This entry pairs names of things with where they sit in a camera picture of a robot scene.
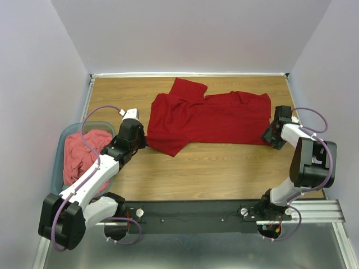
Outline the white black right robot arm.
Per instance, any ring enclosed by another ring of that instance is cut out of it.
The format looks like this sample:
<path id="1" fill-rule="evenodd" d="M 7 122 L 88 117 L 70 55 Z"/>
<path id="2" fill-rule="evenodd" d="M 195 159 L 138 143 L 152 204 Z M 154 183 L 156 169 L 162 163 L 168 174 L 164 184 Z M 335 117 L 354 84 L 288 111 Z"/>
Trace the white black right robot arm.
<path id="1" fill-rule="evenodd" d="M 290 106 L 277 106 L 274 120 L 261 136 L 276 150 L 289 143 L 294 148 L 294 155 L 289 167 L 288 178 L 279 186 L 268 189 L 255 206 L 255 212 L 262 219 L 272 219 L 285 213 L 290 203 L 300 196 L 329 188 L 335 180 L 337 144 L 319 138 L 319 133 L 303 126 L 292 115 Z"/>

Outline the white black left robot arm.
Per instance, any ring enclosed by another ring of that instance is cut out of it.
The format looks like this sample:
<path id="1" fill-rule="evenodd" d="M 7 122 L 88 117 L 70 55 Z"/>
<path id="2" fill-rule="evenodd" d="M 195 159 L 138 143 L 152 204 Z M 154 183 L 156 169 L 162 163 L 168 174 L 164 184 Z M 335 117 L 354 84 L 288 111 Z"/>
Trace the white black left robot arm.
<path id="1" fill-rule="evenodd" d="M 104 183 L 116 175 L 147 145 L 144 128 L 137 117 L 124 118 L 119 133 L 97 156 L 94 164 L 80 179 L 59 195 L 50 193 L 42 204 L 38 234 L 50 240 L 57 252 L 73 250 L 87 229 L 110 219 L 124 216 L 124 199 L 114 194 L 93 202 Z"/>

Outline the dark red t-shirt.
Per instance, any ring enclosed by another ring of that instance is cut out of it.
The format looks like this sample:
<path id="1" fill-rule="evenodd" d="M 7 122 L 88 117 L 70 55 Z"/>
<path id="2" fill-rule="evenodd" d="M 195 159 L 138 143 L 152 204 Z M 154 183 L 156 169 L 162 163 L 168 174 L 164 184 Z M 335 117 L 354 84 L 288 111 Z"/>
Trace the dark red t-shirt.
<path id="1" fill-rule="evenodd" d="M 151 104 L 146 140 L 176 156 L 190 142 L 264 145 L 271 99 L 242 91 L 206 95 L 207 86 L 176 78 L 169 93 Z"/>

